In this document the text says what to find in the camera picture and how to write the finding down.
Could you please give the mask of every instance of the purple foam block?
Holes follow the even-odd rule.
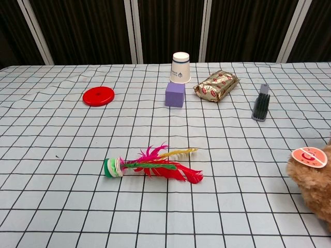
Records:
[[[165,91],[165,105],[171,107],[183,107],[185,98],[185,84],[169,82]]]

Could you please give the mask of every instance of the brown teddy bear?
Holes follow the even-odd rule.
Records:
[[[298,184],[307,207],[327,222],[331,232],[331,139],[322,151],[328,158],[323,168],[309,167],[290,158],[287,173]]]

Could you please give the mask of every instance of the paper cup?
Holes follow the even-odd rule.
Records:
[[[170,81],[185,84],[190,80],[190,55],[184,52],[174,53],[172,57]]]

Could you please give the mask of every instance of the curtain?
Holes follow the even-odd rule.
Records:
[[[130,64],[122,0],[30,0],[57,65]]]
[[[0,2],[0,69],[15,65],[44,65],[17,1]]]
[[[288,62],[331,61],[331,1],[313,0]]]
[[[187,52],[197,62],[203,0],[138,0],[144,63],[171,63]]]
[[[275,62],[297,2],[213,1],[206,62]]]

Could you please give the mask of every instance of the gold snack package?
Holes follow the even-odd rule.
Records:
[[[196,85],[193,89],[198,97],[219,102],[222,100],[238,83],[235,75],[226,71],[217,71],[210,75],[205,81]]]

